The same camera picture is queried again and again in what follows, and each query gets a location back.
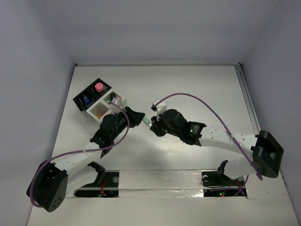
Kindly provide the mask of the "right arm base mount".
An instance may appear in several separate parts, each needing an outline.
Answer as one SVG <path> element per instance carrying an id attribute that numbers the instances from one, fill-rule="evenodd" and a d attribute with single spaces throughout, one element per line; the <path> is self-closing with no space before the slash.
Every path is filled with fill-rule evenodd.
<path id="1" fill-rule="evenodd" d="M 223 161 L 216 171 L 202 171 L 201 185 L 204 197 L 247 197 L 244 179 L 231 179 L 224 175 L 228 160 Z"/>

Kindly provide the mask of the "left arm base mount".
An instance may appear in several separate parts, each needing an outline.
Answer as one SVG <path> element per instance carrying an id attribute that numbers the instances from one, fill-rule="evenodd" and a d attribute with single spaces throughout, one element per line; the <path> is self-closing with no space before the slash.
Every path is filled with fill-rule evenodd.
<path id="1" fill-rule="evenodd" d="M 107 171 L 93 161 L 88 164 L 97 172 L 94 182 L 83 185 L 74 192 L 78 198 L 117 198 L 119 196 L 119 171 Z"/>

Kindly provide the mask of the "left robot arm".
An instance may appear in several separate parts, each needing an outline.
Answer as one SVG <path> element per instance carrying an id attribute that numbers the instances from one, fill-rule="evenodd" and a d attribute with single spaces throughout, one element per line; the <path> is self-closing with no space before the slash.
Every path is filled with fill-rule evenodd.
<path id="1" fill-rule="evenodd" d="M 90 139 L 98 147 L 94 149 L 70 151 L 43 161 L 26 191 L 33 206 L 53 212 L 62 204 L 67 184 L 77 172 L 85 166 L 96 166 L 88 174 L 88 181 L 99 186 L 104 181 L 104 168 L 96 160 L 104 157 L 113 147 L 122 142 L 115 139 L 121 134 L 128 134 L 130 128 L 138 126 L 145 117 L 144 113 L 135 112 L 129 107 L 118 107 L 119 113 L 103 117 L 99 130 Z"/>

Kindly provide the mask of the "pink-capped clear pencil tube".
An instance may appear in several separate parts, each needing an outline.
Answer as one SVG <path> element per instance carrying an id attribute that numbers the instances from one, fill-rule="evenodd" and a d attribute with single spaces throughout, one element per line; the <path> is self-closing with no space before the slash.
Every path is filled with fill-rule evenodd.
<path id="1" fill-rule="evenodd" d="M 101 82 L 95 84 L 95 90 L 98 93 L 102 93 L 104 91 L 104 85 Z"/>

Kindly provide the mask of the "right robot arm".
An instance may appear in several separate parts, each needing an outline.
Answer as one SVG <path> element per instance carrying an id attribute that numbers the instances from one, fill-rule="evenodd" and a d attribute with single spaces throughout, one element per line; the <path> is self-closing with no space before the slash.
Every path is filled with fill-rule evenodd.
<path id="1" fill-rule="evenodd" d="M 150 130 L 158 137 L 170 134 L 188 145 L 214 147 L 241 154 L 236 160 L 224 160 L 216 173 L 217 181 L 226 185 L 233 179 L 251 174 L 277 178 L 284 150 L 271 133 L 233 134 L 200 122 L 187 121 L 175 109 L 151 118 Z"/>

